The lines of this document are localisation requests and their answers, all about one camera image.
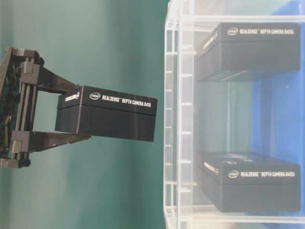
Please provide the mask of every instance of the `black box side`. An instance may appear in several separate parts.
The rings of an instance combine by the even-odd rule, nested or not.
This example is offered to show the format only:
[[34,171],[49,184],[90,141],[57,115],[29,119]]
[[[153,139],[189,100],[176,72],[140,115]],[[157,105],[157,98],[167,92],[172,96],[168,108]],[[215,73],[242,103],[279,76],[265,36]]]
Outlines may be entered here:
[[55,131],[76,133],[78,128],[79,106],[57,110]]
[[153,141],[153,115],[79,105],[57,111],[56,131]]

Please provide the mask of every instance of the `green background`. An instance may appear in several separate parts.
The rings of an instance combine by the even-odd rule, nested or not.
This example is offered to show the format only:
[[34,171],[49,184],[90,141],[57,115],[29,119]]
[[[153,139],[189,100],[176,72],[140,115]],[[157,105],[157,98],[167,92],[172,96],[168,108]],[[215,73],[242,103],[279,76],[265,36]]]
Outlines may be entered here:
[[[164,228],[163,29],[167,0],[0,0],[0,58],[36,49],[77,84],[158,98],[155,142],[106,137],[33,153],[0,170],[1,229]],[[35,130],[54,131],[39,93]]]

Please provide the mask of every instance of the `product box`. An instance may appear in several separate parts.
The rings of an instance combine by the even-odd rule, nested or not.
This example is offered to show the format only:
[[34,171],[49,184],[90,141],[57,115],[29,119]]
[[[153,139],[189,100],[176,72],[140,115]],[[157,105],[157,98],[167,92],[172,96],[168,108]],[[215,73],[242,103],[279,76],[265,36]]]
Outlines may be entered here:
[[197,81],[254,81],[299,68],[297,23],[220,23],[194,60]]
[[153,141],[157,99],[81,86],[57,109],[56,131]]
[[300,166],[256,153],[199,153],[197,182],[221,212],[300,210]]

